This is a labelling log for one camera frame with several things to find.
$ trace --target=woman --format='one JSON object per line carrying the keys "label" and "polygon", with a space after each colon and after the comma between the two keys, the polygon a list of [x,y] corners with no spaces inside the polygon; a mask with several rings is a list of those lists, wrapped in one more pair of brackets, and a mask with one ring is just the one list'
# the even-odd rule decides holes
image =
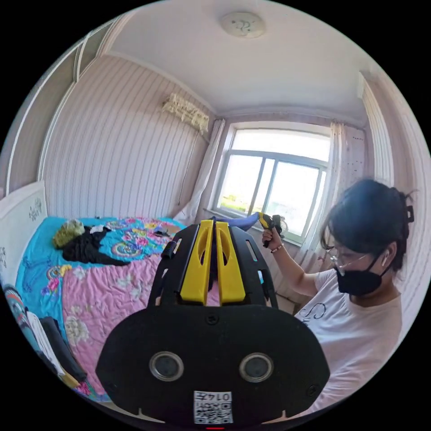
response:
{"label": "woman", "polygon": [[275,229],[264,231],[262,241],[270,241],[268,247],[290,288],[312,297],[296,317],[316,335],[331,371],[316,402],[299,416],[354,393],[395,348],[402,323],[400,293],[393,280],[403,265],[413,221],[408,198],[368,179],[344,192],[321,231],[321,245],[334,268],[318,274],[306,274],[295,263]]}

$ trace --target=woman's right hand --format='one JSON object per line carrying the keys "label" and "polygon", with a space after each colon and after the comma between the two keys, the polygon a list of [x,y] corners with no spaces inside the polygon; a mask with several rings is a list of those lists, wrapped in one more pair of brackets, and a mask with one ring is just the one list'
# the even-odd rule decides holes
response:
{"label": "woman's right hand", "polygon": [[264,230],[264,233],[262,234],[262,243],[264,244],[266,241],[269,241],[268,249],[271,251],[283,245],[280,235],[275,228],[273,228],[272,231],[267,229]]}

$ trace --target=white curtain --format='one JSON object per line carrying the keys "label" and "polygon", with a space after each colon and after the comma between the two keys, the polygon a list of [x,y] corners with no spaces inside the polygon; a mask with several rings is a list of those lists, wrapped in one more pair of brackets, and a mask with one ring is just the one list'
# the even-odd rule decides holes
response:
{"label": "white curtain", "polygon": [[331,149],[322,199],[295,261],[305,272],[322,270],[326,253],[320,246],[320,229],[341,193],[364,175],[364,132],[340,123],[331,124]]}
{"label": "white curtain", "polygon": [[174,220],[179,221],[182,224],[192,224],[196,218],[199,202],[201,200],[202,193],[207,186],[208,178],[211,173],[212,165],[214,164],[214,159],[216,158],[217,148],[219,147],[221,134],[223,133],[225,124],[226,121],[224,119],[218,119],[214,122],[211,132],[210,144],[203,158],[192,197],[186,203],[183,209],[174,217]]}

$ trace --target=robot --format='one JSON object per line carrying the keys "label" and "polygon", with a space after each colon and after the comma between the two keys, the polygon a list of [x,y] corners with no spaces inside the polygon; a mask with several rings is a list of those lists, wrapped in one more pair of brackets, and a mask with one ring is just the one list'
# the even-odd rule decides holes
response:
{"label": "robot", "polygon": [[[259,219],[265,229],[274,224]],[[220,306],[209,307],[214,243]],[[214,220],[181,230],[167,244],[147,308],[113,329],[96,373],[118,407],[197,430],[244,429],[283,411],[297,415],[330,376],[313,332],[278,309],[252,236]]]}

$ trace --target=blue bedspread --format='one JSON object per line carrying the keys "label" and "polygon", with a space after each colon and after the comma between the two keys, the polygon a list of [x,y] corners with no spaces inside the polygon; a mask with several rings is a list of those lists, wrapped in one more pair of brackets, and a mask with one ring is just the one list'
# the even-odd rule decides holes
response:
{"label": "blue bedspread", "polygon": [[[103,224],[112,231],[101,242],[100,252],[115,259],[130,261],[143,259],[154,253],[161,253],[169,241],[168,237],[154,235],[158,226],[184,226],[168,218],[103,218],[80,219],[85,226]],[[39,318],[51,316],[58,321],[63,339],[67,342],[62,313],[62,278],[64,273],[78,266],[89,268],[100,264],[83,264],[63,259],[56,250],[52,238],[66,221],[63,218],[47,217],[30,240],[18,269],[16,289],[25,306]],[[85,393],[97,401],[95,394]]]}

